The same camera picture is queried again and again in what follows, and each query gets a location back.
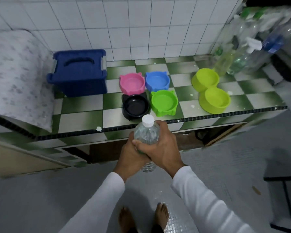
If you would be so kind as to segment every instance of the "green cat bowl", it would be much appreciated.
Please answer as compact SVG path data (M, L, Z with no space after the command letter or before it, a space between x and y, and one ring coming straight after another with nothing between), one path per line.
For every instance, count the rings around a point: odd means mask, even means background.
M198 101L208 113L221 114L230 105L231 98L224 90L212 87L201 92Z
M178 98L174 91L160 90L151 92L150 95L151 109L157 117L164 115L175 115L178 106Z
M212 69L199 69L191 80L192 86L198 92L203 92L219 83L219 75Z

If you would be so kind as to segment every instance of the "white spray nozzle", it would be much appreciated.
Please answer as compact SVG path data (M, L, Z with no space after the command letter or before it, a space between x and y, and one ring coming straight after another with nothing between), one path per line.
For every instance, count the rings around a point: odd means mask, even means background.
M262 43L259 40L246 37L246 42L248 44L248 48L246 49L246 52L249 54L251 54L254 50L262 49Z
M146 114L142 117L142 125L145 127L152 127L154 124L154 117L151 114Z

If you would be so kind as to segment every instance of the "blue cat bowl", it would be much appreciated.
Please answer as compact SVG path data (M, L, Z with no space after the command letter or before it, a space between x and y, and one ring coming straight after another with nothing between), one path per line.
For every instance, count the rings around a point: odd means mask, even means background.
M146 88L150 92L157 92L159 90L168 90L170 78L167 72L155 71L146 73Z

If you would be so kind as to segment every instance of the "gray floor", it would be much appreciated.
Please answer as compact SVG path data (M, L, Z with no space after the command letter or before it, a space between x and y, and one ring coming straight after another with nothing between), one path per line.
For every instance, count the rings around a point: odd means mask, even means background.
M291 227L282 185L263 181L264 175L291 175L290 112L220 146L183 152L182 158L257 232L276 232L269 227L270 221ZM58 232L114 166L115 162L110 162L0 180L0 233ZM160 168L152 173L139 172L129 179L108 232L119 232L117 214L121 205L131 209L140 232L149 232L158 202L166 202L170 212L165 232L198 232L182 200L171 190L171 181ZM288 188L291 196L291 183Z

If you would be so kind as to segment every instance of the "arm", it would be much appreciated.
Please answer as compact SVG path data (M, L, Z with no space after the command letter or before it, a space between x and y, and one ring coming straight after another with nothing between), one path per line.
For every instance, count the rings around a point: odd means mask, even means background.
M149 162L132 144L134 133L129 134L114 168L87 203L71 218L59 233L104 233L111 214L125 190L126 180Z
M176 137L169 131L167 123L156 122L160 127L156 144L147 145L137 140L132 142L173 178L172 189L184 201L198 230L201 233L253 232L182 162Z
M171 188L183 200L199 232L254 232L203 184L189 166L177 171Z
M60 233L106 232L111 214L125 190L123 179L111 172L87 203L61 229Z

